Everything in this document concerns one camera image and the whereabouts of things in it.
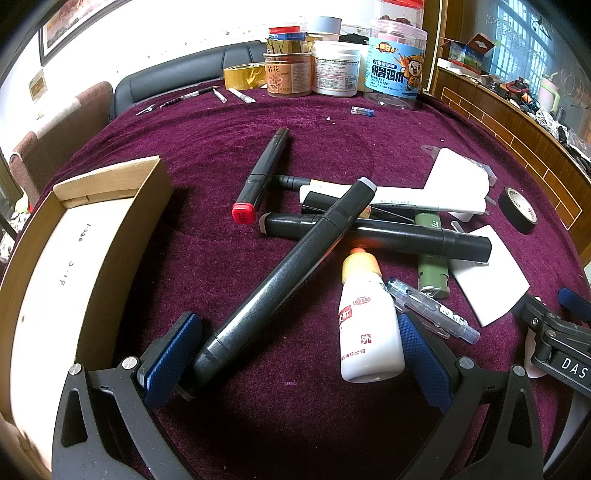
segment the black leather sofa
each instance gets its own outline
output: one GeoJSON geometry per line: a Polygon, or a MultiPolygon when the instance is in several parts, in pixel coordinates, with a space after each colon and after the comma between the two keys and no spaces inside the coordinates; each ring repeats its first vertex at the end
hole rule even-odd
{"type": "Polygon", "coordinates": [[[114,120],[146,98],[199,82],[221,79],[225,68],[263,61],[265,52],[265,44],[257,40],[236,43],[191,53],[127,75],[115,89],[109,119],[114,120]]]}

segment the box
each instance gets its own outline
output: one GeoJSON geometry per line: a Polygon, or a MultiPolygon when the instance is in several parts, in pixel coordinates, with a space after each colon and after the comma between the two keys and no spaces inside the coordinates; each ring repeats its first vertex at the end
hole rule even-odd
{"type": "Polygon", "coordinates": [[[494,48],[495,44],[486,35],[479,33],[467,44],[456,40],[448,40],[442,45],[441,57],[457,65],[480,74],[484,55],[494,48]]]}
{"type": "Polygon", "coordinates": [[[51,477],[69,367],[111,367],[131,283],[171,194],[159,157],[79,175],[53,187],[12,253],[0,284],[0,445],[30,478],[51,477]]]}

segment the marker cap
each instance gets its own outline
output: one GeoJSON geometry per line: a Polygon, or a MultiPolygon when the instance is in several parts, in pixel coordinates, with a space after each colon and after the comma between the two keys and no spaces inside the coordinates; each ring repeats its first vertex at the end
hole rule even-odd
{"type": "Polygon", "coordinates": [[[253,223],[256,218],[254,205],[250,203],[235,203],[232,206],[232,218],[236,223],[248,225],[253,223]]]}

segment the brown chair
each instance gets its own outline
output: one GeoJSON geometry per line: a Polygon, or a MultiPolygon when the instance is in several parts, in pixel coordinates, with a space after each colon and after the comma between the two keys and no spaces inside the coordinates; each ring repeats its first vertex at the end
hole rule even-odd
{"type": "Polygon", "coordinates": [[[55,173],[109,122],[113,87],[100,82],[72,99],[59,114],[29,132],[10,156],[10,172],[31,205],[55,173]]]}

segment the small bottle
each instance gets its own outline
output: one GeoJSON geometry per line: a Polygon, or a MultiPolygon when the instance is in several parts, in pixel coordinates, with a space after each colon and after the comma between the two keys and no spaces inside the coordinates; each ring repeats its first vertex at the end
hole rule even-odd
{"type": "Polygon", "coordinates": [[[339,306],[340,374],[352,383],[396,377],[404,356],[394,301],[375,257],[354,248],[343,262],[339,306]]]}

